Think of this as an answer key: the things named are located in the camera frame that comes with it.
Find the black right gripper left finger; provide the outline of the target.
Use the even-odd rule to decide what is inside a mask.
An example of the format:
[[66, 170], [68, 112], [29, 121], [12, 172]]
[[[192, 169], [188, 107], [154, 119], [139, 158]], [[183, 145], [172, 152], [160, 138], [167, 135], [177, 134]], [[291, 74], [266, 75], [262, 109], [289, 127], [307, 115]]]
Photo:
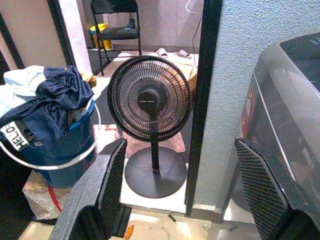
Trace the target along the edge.
[[127, 140], [108, 144], [72, 187], [49, 240], [109, 240], [125, 235], [132, 209], [120, 202]]

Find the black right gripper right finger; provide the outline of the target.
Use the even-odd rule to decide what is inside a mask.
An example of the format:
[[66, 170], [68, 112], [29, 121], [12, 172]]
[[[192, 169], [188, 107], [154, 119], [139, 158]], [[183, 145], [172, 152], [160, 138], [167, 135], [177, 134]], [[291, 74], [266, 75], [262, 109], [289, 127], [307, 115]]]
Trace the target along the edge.
[[262, 145], [234, 142], [245, 198], [262, 240], [320, 240], [319, 201]]

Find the light blue garment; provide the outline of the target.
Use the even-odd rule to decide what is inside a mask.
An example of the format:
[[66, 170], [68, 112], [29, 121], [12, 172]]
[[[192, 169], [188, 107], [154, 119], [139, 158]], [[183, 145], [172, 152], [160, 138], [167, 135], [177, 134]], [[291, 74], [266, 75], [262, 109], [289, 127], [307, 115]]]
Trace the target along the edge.
[[8, 111], [35, 99], [38, 86], [46, 80], [45, 67], [31, 65], [24, 69], [4, 73], [4, 85], [0, 85], [0, 118]]

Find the grey washing machine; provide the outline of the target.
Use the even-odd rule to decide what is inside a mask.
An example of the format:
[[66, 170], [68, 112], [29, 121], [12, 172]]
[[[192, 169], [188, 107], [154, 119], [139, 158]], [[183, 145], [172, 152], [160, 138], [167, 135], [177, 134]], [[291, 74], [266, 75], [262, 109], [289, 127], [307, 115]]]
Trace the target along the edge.
[[[263, 146], [320, 207], [320, 28], [268, 46], [253, 69], [235, 140]], [[232, 149], [217, 208], [241, 173]]]

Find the plastic wrapped box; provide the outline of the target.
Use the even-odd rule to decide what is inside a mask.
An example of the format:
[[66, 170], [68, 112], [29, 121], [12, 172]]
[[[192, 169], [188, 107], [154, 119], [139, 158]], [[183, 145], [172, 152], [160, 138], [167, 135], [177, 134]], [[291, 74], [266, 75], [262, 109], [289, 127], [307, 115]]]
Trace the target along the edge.
[[72, 188], [54, 188], [34, 170], [31, 171], [22, 192], [37, 221], [59, 218]]

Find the blue laundry bucket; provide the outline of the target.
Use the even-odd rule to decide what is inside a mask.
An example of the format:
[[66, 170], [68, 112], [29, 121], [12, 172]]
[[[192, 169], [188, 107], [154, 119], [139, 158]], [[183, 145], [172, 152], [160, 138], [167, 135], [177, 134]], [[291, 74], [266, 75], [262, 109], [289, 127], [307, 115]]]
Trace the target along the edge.
[[87, 171], [97, 157], [96, 140], [92, 114], [95, 109], [95, 102], [92, 101], [86, 114], [76, 123], [73, 123], [65, 136], [59, 138], [52, 148], [47, 148], [34, 135], [30, 140], [23, 136], [22, 130], [17, 123], [10, 124], [13, 136], [21, 138], [18, 146], [15, 147], [12, 140], [3, 130], [0, 131], [0, 142], [12, 154], [29, 165], [41, 167], [60, 166], [71, 162], [74, 158], [83, 156], [76, 164], [65, 168], [43, 170], [36, 168], [47, 184], [53, 188], [71, 188]]

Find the small orange object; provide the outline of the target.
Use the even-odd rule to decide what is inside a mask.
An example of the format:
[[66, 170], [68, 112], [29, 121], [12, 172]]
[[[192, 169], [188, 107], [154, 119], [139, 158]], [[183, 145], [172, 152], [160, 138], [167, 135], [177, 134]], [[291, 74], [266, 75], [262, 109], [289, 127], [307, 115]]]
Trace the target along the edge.
[[134, 231], [134, 225], [132, 224], [125, 231], [123, 240], [130, 240], [130, 238], [131, 238], [131, 236], [133, 234], [133, 231]]

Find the navy blue garment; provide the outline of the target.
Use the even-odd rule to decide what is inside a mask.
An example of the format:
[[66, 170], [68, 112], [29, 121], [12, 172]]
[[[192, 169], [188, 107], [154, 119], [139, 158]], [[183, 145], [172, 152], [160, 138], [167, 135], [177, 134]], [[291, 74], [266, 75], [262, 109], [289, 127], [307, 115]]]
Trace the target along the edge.
[[94, 93], [73, 65], [44, 66], [44, 76], [46, 80], [37, 87], [36, 98], [0, 117], [0, 127], [20, 121], [48, 145], [67, 134], [69, 112], [85, 108]]

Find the brown cardboard box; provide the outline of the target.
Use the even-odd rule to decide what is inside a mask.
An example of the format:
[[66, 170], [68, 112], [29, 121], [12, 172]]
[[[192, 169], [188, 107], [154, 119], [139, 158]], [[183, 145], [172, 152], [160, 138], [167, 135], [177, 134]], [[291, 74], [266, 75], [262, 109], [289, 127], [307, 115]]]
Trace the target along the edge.
[[192, 64], [187, 63], [179, 63], [177, 66], [186, 78], [190, 89], [195, 89], [197, 84], [198, 68], [194, 67]]

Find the black framed sliding door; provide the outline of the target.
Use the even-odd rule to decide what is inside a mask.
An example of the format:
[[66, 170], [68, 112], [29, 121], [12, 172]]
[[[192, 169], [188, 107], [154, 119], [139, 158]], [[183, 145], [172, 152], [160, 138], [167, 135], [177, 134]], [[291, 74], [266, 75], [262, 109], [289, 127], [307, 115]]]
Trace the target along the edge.
[[10, 70], [74, 63], [58, 0], [0, 0], [0, 51]]

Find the black folding chair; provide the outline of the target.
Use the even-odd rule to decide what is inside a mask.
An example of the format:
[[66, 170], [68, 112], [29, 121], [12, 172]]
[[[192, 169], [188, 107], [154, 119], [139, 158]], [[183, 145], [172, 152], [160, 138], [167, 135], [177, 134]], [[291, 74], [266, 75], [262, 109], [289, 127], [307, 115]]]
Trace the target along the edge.
[[[136, 0], [92, 0], [90, 3], [91, 12], [94, 18], [96, 27], [96, 39], [98, 47], [98, 57], [100, 63], [101, 74], [104, 74], [103, 59], [107, 59], [110, 62], [109, 56], [104, 41], [119, 41], [119, 40], [138, 40], [138, 52], [142, 55], [141, 46], [141, 29], [139, 20], [139, 8]], [[124, 27], [108, 27], [104, 30], [99, 30], [98, 21], [96, 16], [103, 14], [115, 14], [115, 13], [135, 13], [136, 14], [136, 26], [126, 31]]]

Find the yellow bin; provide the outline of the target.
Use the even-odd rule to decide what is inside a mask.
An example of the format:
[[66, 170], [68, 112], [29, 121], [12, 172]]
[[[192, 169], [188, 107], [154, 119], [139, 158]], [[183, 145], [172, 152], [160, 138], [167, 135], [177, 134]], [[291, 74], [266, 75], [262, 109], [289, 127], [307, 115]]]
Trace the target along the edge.
[[[109, 25], [107, 23], [99, 23], [98, 24], [98, 29], [100, 32], [102, 32], [103, 30], [107, 29], [109, 27]], [[94, 41], [95, 46], [98, 48], [98, 39], [97, 39], [97, 31], [96, 31], [96, 27], [92, 26], [89, 29], [89, 33], [92, 36], [92, 39]], [[107, 50], [112, 49], [112, 42], [110, 40], [103, 40], [103, 42], [99, 42], [100, 46], [103, 47], [103, 44], [105, 46], [105, 48]]]

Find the black pedestal fan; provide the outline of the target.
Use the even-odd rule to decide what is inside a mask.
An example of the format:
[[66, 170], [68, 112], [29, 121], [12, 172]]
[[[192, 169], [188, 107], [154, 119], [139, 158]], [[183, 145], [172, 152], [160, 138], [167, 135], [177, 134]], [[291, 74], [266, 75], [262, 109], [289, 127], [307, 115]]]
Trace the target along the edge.
[[187, 177], [186, 163], [160, 142], [177, 135], [190, 117], [192, 94], [181, 70], [161, 57], [131, 57], [111, 76], [107, 104], [124, 133], [149, 143], [127, 161], [124, 176], [130, 189], [150, 199], [177, 192]]

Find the black door post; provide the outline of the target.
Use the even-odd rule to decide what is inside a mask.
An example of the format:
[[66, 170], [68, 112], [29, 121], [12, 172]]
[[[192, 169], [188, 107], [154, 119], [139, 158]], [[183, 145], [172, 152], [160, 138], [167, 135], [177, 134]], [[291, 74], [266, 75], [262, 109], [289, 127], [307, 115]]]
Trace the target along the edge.
[[208, 111], [216, 45], [220, 27], [223, 0], [204, 0], [201, 18], [201, 34], [192, 130], [186, 182], [185, 215], [192, 215], [196, 196], [202, 147], [204, 146], [205, 122]]

